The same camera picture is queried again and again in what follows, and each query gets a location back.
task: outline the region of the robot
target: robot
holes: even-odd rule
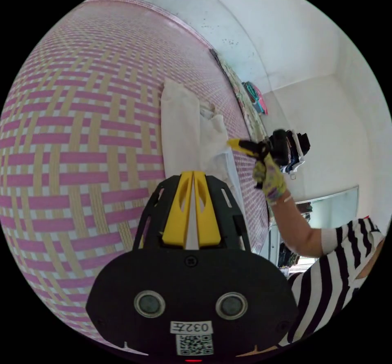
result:
[[[263,159],[265,143],[229,144]],[[186,249],[192,188],[198,250]],[[171,363],[250,362],[247,353],[276,346],[298,314],[285,276],[251,252],[228,186],[203,172],[183,172],[159,184],[133,250],[101,270],[86,310],[108,342]]]

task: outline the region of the clothes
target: clothes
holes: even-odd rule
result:
[[[300,132],[297,134],[299,144],[301,146],[303,155],[306,156],[307,152],[310,150],[310,142],[309,138],[307,137],[307,134],[301,134]]]
[[[210,49],[210,52],[233,88],[251,140],[254,142],[263,141],[267,137],[267,132],[241,80],[220,54],[213,49]]]
[[[255,90],[255,92],[256,92],[256,94],[257,94],[257,96],[258,96],[258,103],[260,104],[260,106],[262,107],[262,109],[263,109],[263,111],[264,111],[264,114],[265,115],[268,115],[268,109],[267,109],[267,106],[266,106],[266,104],[265,104],[265,101],[264,101],[264,99],[263,99],[263,96],[262,96],[262,94],[261,94],[261,92],[260,92],[260,90],[257,88],[257,86],[256,85],[254,85],[252,82],[248,82],[252,87],[253,87],[253,89]]]
[[[371,219],[357,219],[336,229],[322,229],[324,255],[304,273],[288,278],[299,316],[280,342],[306,338],[336,315],[362,286],[356,279],[384,236]]]
[[[248,96],[252,101],[252,104],[255,110],[257,111],[257,113],[265,114],[264,108],[262,104],[260,104],[259,96],[256,90],[254,89],[253,85],[250,82],[242,82],[242,85],[244,86],[245,90],[248,92]]]

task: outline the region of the striped shirt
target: striped shirt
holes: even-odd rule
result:
[[[352,299],[365,278],[356,279],[384,236],[371,219],[321,230],[323,256],[304,273],[288,277],[299,315],[280,347],[326,325]]]

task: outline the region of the glove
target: glove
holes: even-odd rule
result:
[[[256,161],[253,179],[257,182],[257,188],[263,190],[265,198],[271,204],[274,204],[287,190],[283,173],[272,159],[271,153],[266,155],[264,163]]]

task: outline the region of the yellow robot part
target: yellow robot part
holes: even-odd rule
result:
[[[168,246],[185,248],[187,241],[193,172],[183,172],[167,218],[162,241]]]

